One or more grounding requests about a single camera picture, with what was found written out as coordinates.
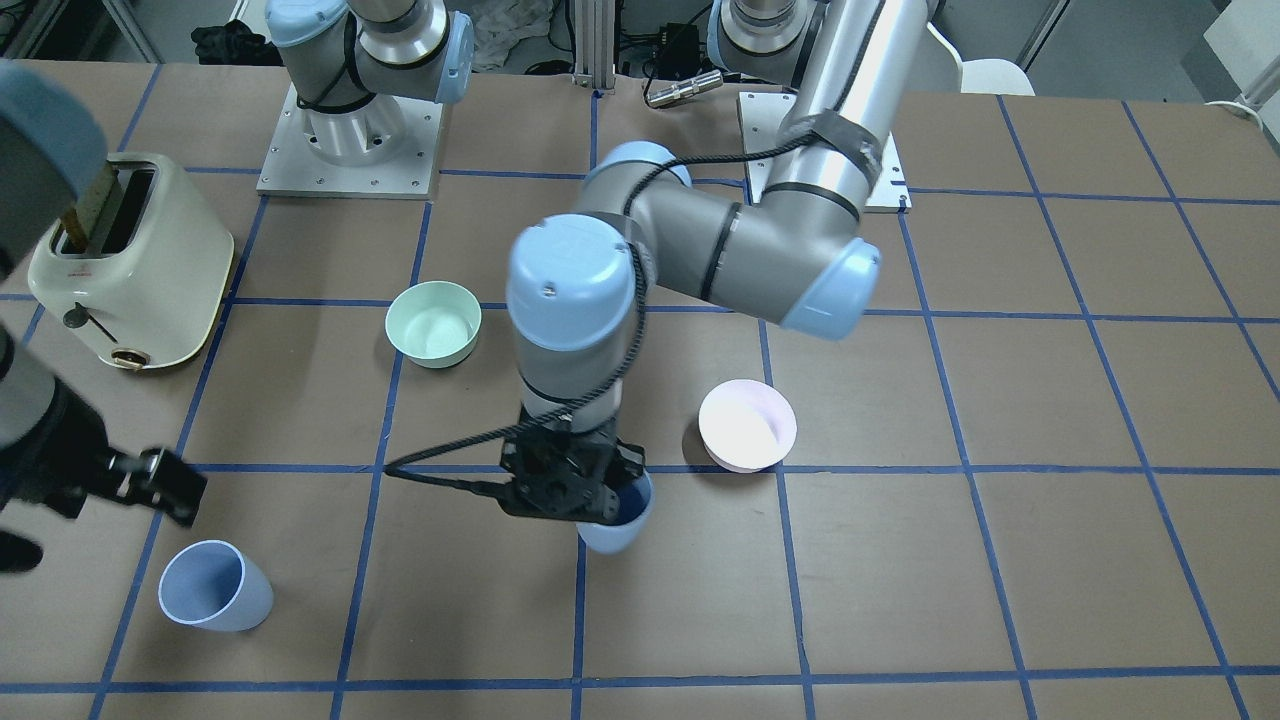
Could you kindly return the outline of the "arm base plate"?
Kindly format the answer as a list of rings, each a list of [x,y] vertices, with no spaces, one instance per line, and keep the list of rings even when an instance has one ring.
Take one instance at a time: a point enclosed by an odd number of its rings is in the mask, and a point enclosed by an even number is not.
[[[303,109],[289,87],[256,190],[269,197],[429,200],[447,108],[378,95],[346,114]]]
[[[792,122],[791,110],[797,96],[791,92],[741,91],[737,94],[737,114],[745,154],[764,152],[782,142],[812,129],[812,120]],[[762,201],[774,158],[744,164],[746,196],[751,205]],[[913,209],[913,196],[902,169],[892,135],[879,146],[879,174],[868,190],[863,209],[869,213],[908,213]]]

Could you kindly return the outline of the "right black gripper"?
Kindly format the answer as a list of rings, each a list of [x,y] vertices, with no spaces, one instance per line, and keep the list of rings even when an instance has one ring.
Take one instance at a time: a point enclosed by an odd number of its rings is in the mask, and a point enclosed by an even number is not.
[[[111,447],[102,418],[68,386],[54,386],[44,415],[3,448],[3,505],[44,505],[68,519],[77,519],[93,496],[156,509],[191,527],[207,483],[169,448],[129,455]],[[35,541],[1,533],[1,574],[32,571],[42,560]]]

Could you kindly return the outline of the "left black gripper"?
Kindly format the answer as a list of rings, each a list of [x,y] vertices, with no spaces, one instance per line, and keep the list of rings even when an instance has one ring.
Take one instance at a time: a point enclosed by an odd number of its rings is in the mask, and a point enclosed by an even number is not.
[[[502,446],[511,475],[498,498],[516,518],[612,524],[618,492],[645,471],[645,451],[618,437],[618,419],[573,433],[536,427]]]

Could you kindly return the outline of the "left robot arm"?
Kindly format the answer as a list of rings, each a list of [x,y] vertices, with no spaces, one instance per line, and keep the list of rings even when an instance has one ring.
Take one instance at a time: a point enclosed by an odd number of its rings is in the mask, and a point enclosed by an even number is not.
[[[654,286],[805,334],[841,340],[865,310],[881,256],[858,237],[933,1],[717,1],[707,50],[730,70],[791,88],[754,202],[694,188],[648,141],[614,147],[572,210],[509,252],[506,304],[524,383],[492,491],[513,516],[620,523],[645,470],[617,436],[622,379]]]

